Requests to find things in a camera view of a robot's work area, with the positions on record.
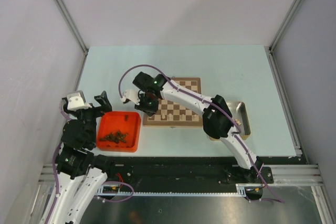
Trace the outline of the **wooden chess board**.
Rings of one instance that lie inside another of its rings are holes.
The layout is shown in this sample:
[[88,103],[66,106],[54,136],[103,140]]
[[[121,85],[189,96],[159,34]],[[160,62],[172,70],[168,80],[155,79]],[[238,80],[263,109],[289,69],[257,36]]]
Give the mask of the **wooden chess board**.
[[[185,87],[191,91],[201,94],[201,79],[199,77],[173,77],[177,84]],[[166,120],[161,120],[161,115],[166,115]],[[172,114],[173,120],[169,121],[167,115]],[[185,115],[185,121],[180,120],[180,115]],[[148,127],[202,127],[202,117],[198,115],[196,120],[193,120],[193,115],[197,115],[195,112],[187,109],[179,103],[159,100],[159,109],[151,117],[144,114],[143,125]]]

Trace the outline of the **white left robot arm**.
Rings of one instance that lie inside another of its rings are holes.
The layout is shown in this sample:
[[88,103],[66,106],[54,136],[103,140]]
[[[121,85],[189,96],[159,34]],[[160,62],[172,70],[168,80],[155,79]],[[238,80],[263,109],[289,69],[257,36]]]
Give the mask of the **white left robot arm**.
[[86,102],[82,91],[66,95],[61,111],[72,115],[62,129],[53,159],[55,185],[40,223],[80,223],[98,188],[115,178],[112,161],[95,156],[97,118],[112,111],[107,93],[94,97],[99,106]]

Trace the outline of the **pile of dark chess pieces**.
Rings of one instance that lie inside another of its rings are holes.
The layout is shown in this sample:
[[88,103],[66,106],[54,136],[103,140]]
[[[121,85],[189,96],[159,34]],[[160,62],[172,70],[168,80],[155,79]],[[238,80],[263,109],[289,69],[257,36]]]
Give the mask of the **pile of dark chess pieces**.
[[117,131],[115,133],[110,132],[109,134],[100,137],[98,143],[104,144],[106,147],[118,147],[120,143],[126,143],[125,138],[128,136],[128,133],[122,133]]

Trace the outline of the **aluminium frame post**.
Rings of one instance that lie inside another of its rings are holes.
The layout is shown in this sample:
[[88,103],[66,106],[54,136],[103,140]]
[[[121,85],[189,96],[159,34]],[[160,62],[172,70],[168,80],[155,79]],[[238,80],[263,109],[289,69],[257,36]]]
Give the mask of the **aluminium frame post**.
[[66,25],[68,26],[72,36],[74,37],[76,43],[78,44],[78,46],[80,47],[81,51],[83,52],[83,54],[86,56],[89,49],[86,46],[66,4],[64,3],[63,0],[53,0],[61,14],[61,16],[63,17]]
[[304,3],[305,0],[293,0],[289,10],[286,13],[284,20],[282,21],[279,29],[277,30],[271,44],[269,45],[268,49],[271,53],[273,53],[279,42],[281,41],[282,37],[285,35],[287,29],[291,25],[292,21],[294,20],[295,16],[297,15],[301,5]]

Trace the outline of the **gold metal tin tray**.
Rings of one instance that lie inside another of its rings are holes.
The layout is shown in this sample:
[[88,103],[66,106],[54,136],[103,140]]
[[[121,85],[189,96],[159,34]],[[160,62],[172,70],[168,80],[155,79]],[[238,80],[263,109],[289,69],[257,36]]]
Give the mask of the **gold metal tin tray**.
[[214,141],[229,137],[229,130],[235,127],[237,124],[235,119],[237,119],[241,122],[240,126],[237,124],[240,128],[239,135],[243,140],[246,140],[250,136],[251,130],[245,104],[243,102],[225,102],[224,100],[213,101],[213,103],[220,107],[230,119],[217,107],[210,104],[203,110],[204,132]]

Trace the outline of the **orange plastic tray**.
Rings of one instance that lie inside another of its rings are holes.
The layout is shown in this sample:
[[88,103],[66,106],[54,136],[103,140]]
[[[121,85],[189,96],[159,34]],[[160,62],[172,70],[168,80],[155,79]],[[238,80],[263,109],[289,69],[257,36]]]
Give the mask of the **orange plastic tray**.
[[[129,116],[127,121],[124,120],[125,115]],[[140,128],[141,118],[138,113],[127,111],[108,112],[100,120],[96,146],[102,151],[134,153],[138,149]],[[128,133],[128,136],[125,138],[126,143],[120,143],[118,147],[112,148],[98,143],[100,137],[117,131]]]

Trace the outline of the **right aluminium frame post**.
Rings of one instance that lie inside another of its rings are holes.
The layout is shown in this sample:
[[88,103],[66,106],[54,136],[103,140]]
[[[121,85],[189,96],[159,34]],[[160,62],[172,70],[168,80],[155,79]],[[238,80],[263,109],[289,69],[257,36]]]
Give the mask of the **right aluminium frame post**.
[[304,3],[305,0],[293,0],[289,10],[286,13],[284,20],[282,21],[279,29],[277,30],[271,44],[269,45],[268,49],[271,53],[273,53],[279,42],[281,41],[282,37],[285,35],[287,29],[291,25],[292,21],[294,20],[295,16],[297,15],[301,5]]

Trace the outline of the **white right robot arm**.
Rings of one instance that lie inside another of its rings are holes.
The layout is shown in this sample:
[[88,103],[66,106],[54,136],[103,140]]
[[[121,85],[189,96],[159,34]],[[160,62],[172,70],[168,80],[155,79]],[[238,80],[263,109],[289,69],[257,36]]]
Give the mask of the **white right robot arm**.
[[186,107],[202,117],[203,130],[209,137],[220,140],[231,151],[245,181],[267,184],[261,174],[263,162],[240,137],[241,129],[222,96],[211,98],[201,95],[163,74],[153,78],[140,72],[134,78],[133,84],[141,91],[134,106],[137,110],[152,116],[159,108],[159,100],[176,102]]

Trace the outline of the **left aluminium frame post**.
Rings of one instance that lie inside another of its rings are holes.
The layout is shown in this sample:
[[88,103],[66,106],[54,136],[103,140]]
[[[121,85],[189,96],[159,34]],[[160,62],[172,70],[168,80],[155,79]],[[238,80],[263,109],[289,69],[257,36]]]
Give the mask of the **left aluminium frame post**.
[[63,17],[66,25],[68,26],[72,36],[74,37],[76,43],[78,44],[78,46],[80,47],[81,51],[83,52],[83,54],[86,56],[89,49],[86,46],[66,4],[64,3],[63,0],[53,0],[61,14],[61,16]]

